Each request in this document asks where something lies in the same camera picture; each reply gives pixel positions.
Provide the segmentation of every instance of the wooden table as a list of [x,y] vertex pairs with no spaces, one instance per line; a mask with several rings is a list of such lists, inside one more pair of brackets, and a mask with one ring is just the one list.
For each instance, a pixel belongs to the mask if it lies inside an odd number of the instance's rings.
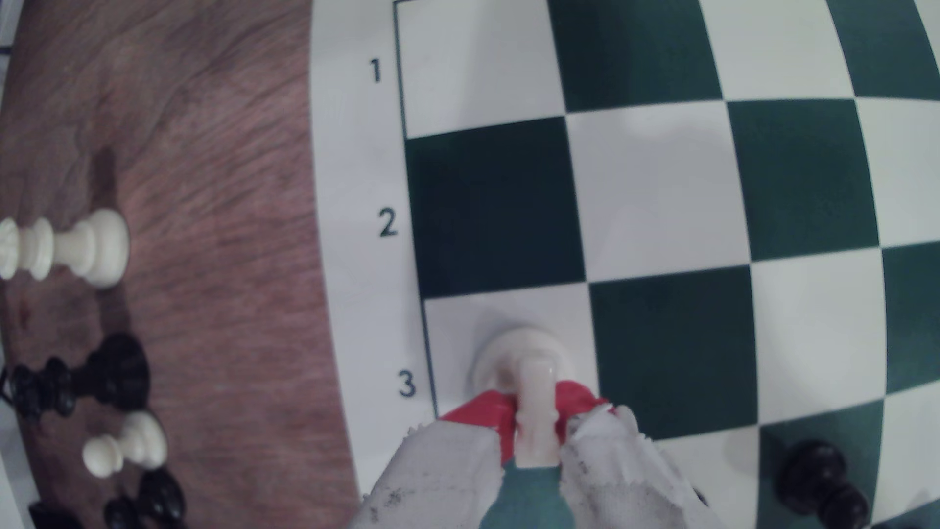
[[[0,116],[0,216],[65,229],[115,207],[124,282],[2,286],[10,364],[82,363],[129,330],[189,527],[339,527],[356,492],[322,283],[308,108],[310,0],[28,2]],[[139,472],[92,477],[93,400],[22,425],[43,500],[102,527]]]

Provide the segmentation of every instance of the printed number 2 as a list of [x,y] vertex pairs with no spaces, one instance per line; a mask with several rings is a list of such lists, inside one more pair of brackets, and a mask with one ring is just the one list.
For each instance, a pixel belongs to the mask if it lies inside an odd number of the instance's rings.
[[379,233],[379,236],[391,237],[392,235],[398,235],[399,233],[396,230],[392,230],[392,222],[395,222],[395,210],[392,208],[382,208],[382,211],[379,212],[379,218],[382,218],[385,214],[388,214],[388,224],[385,224],[385,229]]
[[415,376],[412,375],[411,371],[408,371],[407,369],[402,369],[401,371],[399,371],[399,377],[405,377],[403,383],[405,387],[408,388],[407,391],[399,390],[399,394],[405,398],[410,398],[410,397],[415,396],[415,392],[417,391],[417,388],[415,388],[415,384],[412,381],[412,379]]

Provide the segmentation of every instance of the black chess piece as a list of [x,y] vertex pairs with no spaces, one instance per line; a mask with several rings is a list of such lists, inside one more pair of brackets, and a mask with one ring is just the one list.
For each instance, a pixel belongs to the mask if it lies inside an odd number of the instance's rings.
[[186,514],[186,500],[176,479],[165,469],[144,473],[137,499],[115,498],[104,506],[108,529],[144,529],[142,517],[154,519],[161,527],[178,527]]
[[35,422],[46,410],[63,417],[75,410],[75,401],[94,396],[102,404],[123,411],[143,409],[150,393],[150,372],[144,348],[129,334],[112,334],[88,355],[85,365],[70,370],[58,357],[46,361],[39,372],[16,366],[10,377],[13,406]]
[[70,512],[41,502],[29,506],[29,517],[36,529],[84,529],[82,523]]
[[826,529],[862,529],[870,521],[868,498],[846,476],[845,457],[826,441],[794,447],[777,475],[776,494],[801,515],[816,514]]

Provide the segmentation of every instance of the captured chess piece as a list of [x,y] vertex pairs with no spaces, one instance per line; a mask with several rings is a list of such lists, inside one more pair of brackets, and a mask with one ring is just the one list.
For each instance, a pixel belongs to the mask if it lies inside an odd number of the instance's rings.
[[816,514],[826,529],[861,529],[869,523],[869,500],[846,476],[842,453],[825,441],[794,447],[776,480],[776,494],[801,515]]
[[53,265],[66,265],[95,288],[118,284],[130,256],[130,232],[124,217],[100,209],[69,232],[53,232],[40,218],[31,228],[20,228],[7,218],[0,222],[0,278],[9,280],[18,269],[44,280]]
[[474,393],[517,393],[516,466],[555,467],[560,449],[555,423],[555,385],[573,378],[568,349],[551,334],[518,328],[496,336],[477,357]]
[[146,411],[128,414],[117,439],[110,435],[90,439],[82,450],[85,467],[95,477],[108,477],[124,467],[124,460],[147,470],[166,463],[166,435],[157,418]]
[[94,396],[122,411],[147,405],[150,371],[144,348],[129,334],[112,334],[88,355],[85,365],[69,369],[58,357],[39,372],[16,366],[10,377],[13,406],[28,421],[54,409],[63,417],[75,410],[76,399]]
[[115,498],[104,506],[108,529],[144,529],[142,517],[154,519],[162,527],[175,527],[186,514],[186,500],[176,479],[158,469],[144,473],[137,498]]

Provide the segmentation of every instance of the white chess piece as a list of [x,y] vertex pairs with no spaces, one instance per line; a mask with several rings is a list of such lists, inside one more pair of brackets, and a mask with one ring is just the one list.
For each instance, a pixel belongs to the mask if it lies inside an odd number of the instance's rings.
[[55,233],[45,218],[31,228],[20,228],[7,218],[0,222],[0,278],[8,280],[17,269],[29,270],[38,281],[53,265],[66,265],[96,288],[118,284],[130,257],[130,233],[124,217],[100,209],[69,232]]
[[166,463],[166,435],[156,417],[146,411],[129,413],[120,436],[90,439],[82,450],[85,468],[95,477],[108,477],[124,468],[124,460],[147,470]]
[[500,334],[480,352],[471,381],[476,393],[517,393],[516,466],[558,465],[555,384],[573,379],[568,349],[551,334],[519,328]]

